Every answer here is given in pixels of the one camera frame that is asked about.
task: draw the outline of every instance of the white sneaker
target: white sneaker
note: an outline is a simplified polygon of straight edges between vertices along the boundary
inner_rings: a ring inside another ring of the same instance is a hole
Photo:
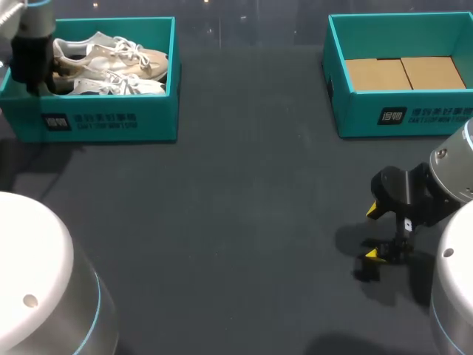
[[[68,95],[163,95],[166,85],[154,80],[140,79],[135,74],[123,75],[109,70],[89,71],[89,78],[74,82],[74,90]]]
[[[56,71],[71,83],[81,77],[85,66],[92,70],[112,70],[141,79],[160,80],[168,72],[168,56],[123,37],[109,37],[97,32],[85,41],[53,42]]]

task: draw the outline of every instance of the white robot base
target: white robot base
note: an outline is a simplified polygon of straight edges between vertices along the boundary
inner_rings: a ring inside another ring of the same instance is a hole
[[[46,206],[0,192],[0,354],[113,355],[106,286]]]
[[[437,252],[430,321],[440,354],[473,354],[473,203],[450,220]]]

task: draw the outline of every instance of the brown cardboard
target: brown cardboard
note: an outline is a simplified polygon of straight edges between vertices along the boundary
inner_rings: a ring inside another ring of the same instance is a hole
[[[355,91],[411,90],[400,59],[346,61]]]
[[[465,89],[450,57],[401,58],[413,89]]]

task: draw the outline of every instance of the printed logo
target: printed logo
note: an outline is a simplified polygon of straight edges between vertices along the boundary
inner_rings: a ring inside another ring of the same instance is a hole
[[[49,131],[71,130],[67,116],[64,113],[43,113],[41,114],[41,117]]]
[[[384,107],[379,115],[378,124],[402,124],[406,111],[407,107]]]

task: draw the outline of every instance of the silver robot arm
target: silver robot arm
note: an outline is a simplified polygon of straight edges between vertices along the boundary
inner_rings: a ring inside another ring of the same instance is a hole
[[[437,184],[461,204],[473,200],[473,118],[430,155]]]

